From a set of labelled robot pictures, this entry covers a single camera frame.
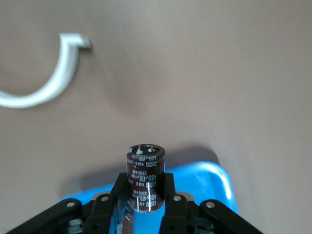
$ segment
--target beige surface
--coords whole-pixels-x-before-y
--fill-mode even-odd
[[[1,1],[0,89],[42,86],[61,32],[94,45],[69,88],[0,107],[1,232],[113,181],[145,142],[171,166],[214,152],[245,219],[311,232],[311,1]]]

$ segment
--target white hook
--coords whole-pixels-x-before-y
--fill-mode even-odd
[[[72,80],[79,56],[79,48],[91,48],[87,37],[81,34],[61,33],[58,63],[50,79],[32,94],[20,96],[0,90],[0,106],[28,108],[50,101],[61,94]]]

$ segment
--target screw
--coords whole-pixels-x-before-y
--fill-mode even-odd
[[[107,201],[108,199],[109,199],[108,196],[103,196],[103,197],[101,198],[101,201]]]
[[[75,204],[75,203],[71,201],[71,202],[68,202],[68,203],[66,204],[66,206],[69,208],[69,207],[74,206],[74,204]]]
[[[208,207],[208,208],[214,208],[215,207],[215,204],[213,203],[213,202],[211,202],[211,201],[207,201],[206,202],[206,206]]]
[[[182,198],[179,195],[174,196],[174,201],[180,201]]]

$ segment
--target capacitor lead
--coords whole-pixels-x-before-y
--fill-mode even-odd
[[[158,210],[164,203],[165,150],[153,144],[127,151],[130,208],[140,213]]]

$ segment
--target blue plastic object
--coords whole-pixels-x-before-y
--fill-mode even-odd
[[[185,192],[193,195],[195,203],[215,199],[221,201],[234,212],[238,213],[231,180],[226,171],[218,164],[212,162],[196,162],[166,170],[173,173],[175,189],[177,192]],[[100,192],[110,191],[114,184],[104,185],[89,189],[80,193],[68,195],[65,198],[75,198],[88,203],[91,198]],[[154,213],[135,213],[135,234],[157,234],[161,219],[164,215],[165,206]]]

